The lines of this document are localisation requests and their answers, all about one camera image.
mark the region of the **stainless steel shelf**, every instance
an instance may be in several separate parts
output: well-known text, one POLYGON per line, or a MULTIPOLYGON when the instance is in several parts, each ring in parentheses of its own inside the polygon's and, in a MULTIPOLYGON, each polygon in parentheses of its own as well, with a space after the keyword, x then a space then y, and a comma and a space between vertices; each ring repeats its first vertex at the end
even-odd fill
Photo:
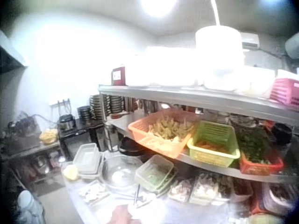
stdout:
MULTIPOLYGON (((110 120, 109 122, 116 127, 116 130, 118 132, 131 139, 134 139, 132 133, 128 130, 128 125, 133 121, 142 118, 143 116, 144 114, 142 111, 136 111, 135 113, 125 115, 120 119, 110 120)), ((299 182, 299 176, 296 175, 294 171, 288 167, 285 167, 285 170, 283 171, 284 175, 269 175, 269 176, 247 175, 247 174, 242 174, 240 170, 235 168, 224 168, 224 167, 219 167, 212 164, 203 163, 194 160, 188 155, 188 150, 187 152, 181 153, 181 155, 177 158, 177 160, 212 172, 233 176, 241 179, 246 179, 246 180, 259 181, 259 182, 273 182, 273 183, 280 183, 280 182, 298 183, 299 182)))
POLYGON ((102 94, 203 107, 299 126, 299 111, 273 100, 197 88, 99 86, 102 94))
POLYGON ((31 155, 31 154, 34 154, 34 153, 37 153, 37 152, 41 152, 41 151, 50 149, 50 148, 55 148, 55 147, 58 147, 58 146, 60 146, 59 141, 56 141, 56 142, 54 142, 52 144, 49 144, 49 145, 44 145, 43 143, 41 143, 39 147, 35 147, 35 148, 29 149, 29 150, 26 150, 26 151, 23 151, 23 152, 19 152, 19 153, 16 153, 14 155, 10 155, 10 156, 1 155, 1 160, 2 161, 7 161, 7 160, 15 159, 15 158, 21 158, 21 157, 25 157, 25 156, 28 156, 28 155, 31 155))

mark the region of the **air conditioner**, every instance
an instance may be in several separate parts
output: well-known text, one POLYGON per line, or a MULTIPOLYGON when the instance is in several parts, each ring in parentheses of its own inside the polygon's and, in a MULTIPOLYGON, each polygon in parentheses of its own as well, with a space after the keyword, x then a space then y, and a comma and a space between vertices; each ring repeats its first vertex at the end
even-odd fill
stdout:
POLYGON ((260 41, 257 34, 241 33, 243 49, 257 50, 260 48, 260 41))

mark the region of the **green container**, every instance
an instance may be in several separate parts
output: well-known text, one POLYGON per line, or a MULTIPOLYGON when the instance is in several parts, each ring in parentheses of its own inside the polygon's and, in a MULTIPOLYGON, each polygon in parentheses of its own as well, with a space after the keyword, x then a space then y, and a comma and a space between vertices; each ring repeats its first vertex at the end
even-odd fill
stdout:
POLYGON ((197 126, 193 137, 189 139, 187 146, 190 149, 191 158, 221 167, 228 167, 235 159, 240 158, 240 150, 235 136, 235 130, 230 125, 202 120, 197 126), (194 146, 198 141, 202 140, 223 145, 230 154, 219 153, 194 146))

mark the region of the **lower shelf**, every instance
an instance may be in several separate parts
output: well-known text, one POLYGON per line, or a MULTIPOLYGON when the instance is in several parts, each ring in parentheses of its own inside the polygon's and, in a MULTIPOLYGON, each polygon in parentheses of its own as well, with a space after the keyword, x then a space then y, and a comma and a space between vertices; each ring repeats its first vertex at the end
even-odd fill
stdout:
MULTIPOLYGON (((122 118, 110 120, 109 123, 114 125, 116 130, 119 133, 131 139, 134 139, 132 133, 128 130, 128 125, 142 118, 143 116, 144 114, 142 111, 136 111, 134 113, 125 115, 122 118)), ((299 147, 299 141, 298 140, 294 140, 294 141, 295 141, 294 144, 296 144, 297 147, 299 147)), ((240 170, 236 168, 224 168, 224 167, 218 167, 208 163, 203 163, 192 159, 189 156, 188 151, 181 153, 178 156, 177 160, 212 172, 233 176, 241 179, 246 179, 246 180, 259 181, 259 182, 272 182, 272 183, 281 183, 281 182, 298 183, 299 182, 298 165, 294 161, 291 161, 290 163, 286 162, 286 164, 288 164, 289 166, 285 166, 285 169, 284 171, 281 172, 281 174, 264 176, 264 175, 242 174, 240 170)))

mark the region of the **glass bowl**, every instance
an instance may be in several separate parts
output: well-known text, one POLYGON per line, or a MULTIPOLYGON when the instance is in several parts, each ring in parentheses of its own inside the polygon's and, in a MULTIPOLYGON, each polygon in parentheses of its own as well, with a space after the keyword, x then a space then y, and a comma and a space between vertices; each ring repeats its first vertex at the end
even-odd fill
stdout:
POLYGON ((117 155, 103 162, 101 179, 110 190, 127 190, 136 185, 136 170, 142 162, 132 156, 117 155))

